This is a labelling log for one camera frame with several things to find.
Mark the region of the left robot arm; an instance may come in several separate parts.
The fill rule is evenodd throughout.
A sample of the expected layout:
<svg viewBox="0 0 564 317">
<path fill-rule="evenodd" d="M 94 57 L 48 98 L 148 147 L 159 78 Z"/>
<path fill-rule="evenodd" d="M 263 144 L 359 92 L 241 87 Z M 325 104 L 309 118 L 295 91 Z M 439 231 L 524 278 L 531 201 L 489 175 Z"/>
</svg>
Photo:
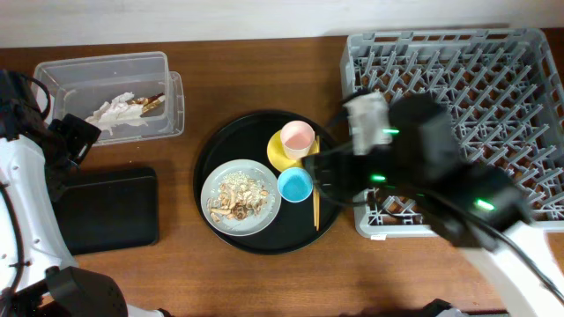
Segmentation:
<svg viewBox="0 0 564 317">
<path fill-rule="evenodd" d="M 150 168 L 68 173 L 99 136 L 67 115 L 1 119 L 1 313 L 4 316 L 142 316 L 109 276 L 75 254 L 141 247 L 159 238 L 157 179 Z"/>
</svg>

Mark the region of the gold foil wrapper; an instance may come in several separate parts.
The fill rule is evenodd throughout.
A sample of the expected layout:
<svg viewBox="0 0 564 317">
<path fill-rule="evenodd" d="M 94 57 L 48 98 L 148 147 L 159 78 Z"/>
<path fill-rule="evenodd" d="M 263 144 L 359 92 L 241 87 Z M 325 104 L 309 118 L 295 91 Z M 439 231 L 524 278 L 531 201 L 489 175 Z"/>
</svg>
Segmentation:
<svg viewBox="0 0 564 317">
<path fill-rule="evenodd" d="M 128 105 L 141 106 L 141 114 L 148 113 L 158 108 L 166 100 L 165 93 L 159 93 L 148 98 L 136 98 L 127 101 Z"/>
</svg>

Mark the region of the pink cup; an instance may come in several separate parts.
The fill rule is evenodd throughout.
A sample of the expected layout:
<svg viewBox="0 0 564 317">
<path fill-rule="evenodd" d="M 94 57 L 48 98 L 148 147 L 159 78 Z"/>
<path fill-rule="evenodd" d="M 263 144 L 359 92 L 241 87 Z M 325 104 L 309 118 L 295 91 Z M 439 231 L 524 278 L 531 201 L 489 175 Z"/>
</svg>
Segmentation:
<svg viewBox="0 0 564 317">
<path fill-rule="evenodd" d="M 315 141 L 315 132 L 304 121 L 291 121 L 282 128 L 280 141 L 283 145 L 283 151 L 289 159 L 301 159 L 308 155 Z"/>
</svg>

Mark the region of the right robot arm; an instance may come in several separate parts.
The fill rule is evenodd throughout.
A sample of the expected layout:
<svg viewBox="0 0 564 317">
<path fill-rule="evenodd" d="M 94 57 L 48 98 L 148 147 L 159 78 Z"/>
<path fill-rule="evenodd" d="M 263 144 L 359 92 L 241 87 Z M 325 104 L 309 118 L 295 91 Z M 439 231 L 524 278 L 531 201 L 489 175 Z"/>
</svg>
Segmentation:
<svg viewBox="0 0 564 317">
<path fill-rule="evenodd" d="M 497 290 L 512 316 L 560 316 L 563 275 L 522 191 L 498 167 L 462 158 L 446 108 L 419 93 L 345 102 L 352 141 L 306 156 L 320 195 L 342 206 L 412 199 L 430 228 Z M 375 198 L 363 196 L 373 190 Z"/>
</svg>

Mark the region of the blue cup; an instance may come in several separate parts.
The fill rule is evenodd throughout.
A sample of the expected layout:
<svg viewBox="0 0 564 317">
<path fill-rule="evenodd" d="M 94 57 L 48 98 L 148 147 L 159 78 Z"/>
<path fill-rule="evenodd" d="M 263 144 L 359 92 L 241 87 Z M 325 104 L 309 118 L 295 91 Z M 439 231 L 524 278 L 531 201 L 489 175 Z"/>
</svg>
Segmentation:
<svg viewBox="0 0 564 317">
<path fill-rule="evenodd" d="M 291 167 L 278 177 L 278 192 L 289 203 L 301 203 L 313 192 L 313 181 L 308 172 L 299 167 Z"/>
</svg>

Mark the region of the white tissue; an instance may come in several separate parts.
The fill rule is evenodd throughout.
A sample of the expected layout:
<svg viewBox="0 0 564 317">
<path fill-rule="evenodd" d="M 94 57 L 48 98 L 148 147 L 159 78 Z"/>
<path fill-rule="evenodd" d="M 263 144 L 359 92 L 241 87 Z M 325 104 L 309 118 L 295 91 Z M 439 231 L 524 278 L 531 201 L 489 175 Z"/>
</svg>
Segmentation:
<svg viewBox="0 0 564 317">
<path fill-rule="evenodd" d="M 127 103 L 108 103 L 105 102 L 98 110 L 85 119 L 86 122 L 96 126 L 100 130 L 111 130 L 111 123 L 118 120 L 129 105 Z"/>
<path fill-rule="evenodd" d="M 106 122 L 127 123 L 131 126 L 143 125 L 141 115 L 147 101 L 147 98 L 136 98 L 132 92 L 125 92 L 111 101 L 110 108 L 104 114 L 104 120 Z"/>
</svg>

